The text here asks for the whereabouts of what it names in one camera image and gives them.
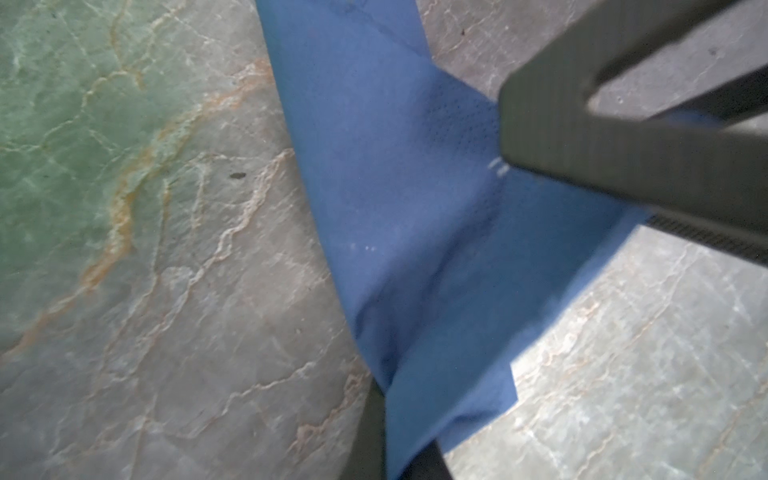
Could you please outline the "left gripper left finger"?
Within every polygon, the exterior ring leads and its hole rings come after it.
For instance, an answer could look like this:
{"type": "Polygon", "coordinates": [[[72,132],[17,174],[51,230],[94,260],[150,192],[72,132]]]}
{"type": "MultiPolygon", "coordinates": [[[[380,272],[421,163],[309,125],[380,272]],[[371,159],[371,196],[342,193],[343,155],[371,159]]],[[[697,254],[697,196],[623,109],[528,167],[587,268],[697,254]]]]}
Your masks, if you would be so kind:
{"type": "Polygon", "coordinates": [[[357,433],[340,480],[386,478],[385,397],[372,381],[357,433]]]}

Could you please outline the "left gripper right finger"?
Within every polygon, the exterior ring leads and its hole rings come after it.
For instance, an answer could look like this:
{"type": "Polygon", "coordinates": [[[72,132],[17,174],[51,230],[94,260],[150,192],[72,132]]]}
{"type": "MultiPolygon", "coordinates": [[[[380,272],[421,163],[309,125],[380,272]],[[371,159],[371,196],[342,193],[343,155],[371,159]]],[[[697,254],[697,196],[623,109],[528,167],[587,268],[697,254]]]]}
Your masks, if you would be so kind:
{"type": "Polygon", "coordinates": [[[436,441],[430,442],[410,462],[400,480],[453,480],[436,441]]]}

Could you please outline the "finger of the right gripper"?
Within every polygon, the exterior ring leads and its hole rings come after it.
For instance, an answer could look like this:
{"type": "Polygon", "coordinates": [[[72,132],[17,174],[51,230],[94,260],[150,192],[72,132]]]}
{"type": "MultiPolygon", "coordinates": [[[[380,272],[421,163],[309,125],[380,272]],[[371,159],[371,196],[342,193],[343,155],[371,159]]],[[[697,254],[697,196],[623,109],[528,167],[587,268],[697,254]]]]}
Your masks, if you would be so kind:
{"type": "Polygon", "coordinates": [[[731,228],[767,230],[767,141],[591,113],[598,87],[727,8],[724,1],[603,1],[499,94],[503,158],[582,187],[731,228]]]}
{"type": "MultiPolygon", "coordinates": [[[[766,112],[767,67],[763,65],[651,118],[726,128],[766,112]]],[[[767,243],[763,240],[745,240],[733,233],[724,233],[667,214],[656,214],[645,225],[761,267],[767,265],[767,243]]]]}

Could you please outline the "dark blue paper napkin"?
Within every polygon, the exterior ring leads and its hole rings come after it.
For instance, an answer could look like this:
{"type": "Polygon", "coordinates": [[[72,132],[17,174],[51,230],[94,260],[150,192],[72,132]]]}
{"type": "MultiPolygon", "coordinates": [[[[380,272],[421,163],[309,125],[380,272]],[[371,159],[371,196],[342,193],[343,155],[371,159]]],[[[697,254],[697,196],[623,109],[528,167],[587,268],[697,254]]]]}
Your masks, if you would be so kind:
{"type": "Polygon", "coordinates": [[[512,407],[512,361],[649,214],[504,169],[495,103],[433,63],[414,2],[257,10],[397,479],[429,444],[451,450],[512,407]]]}

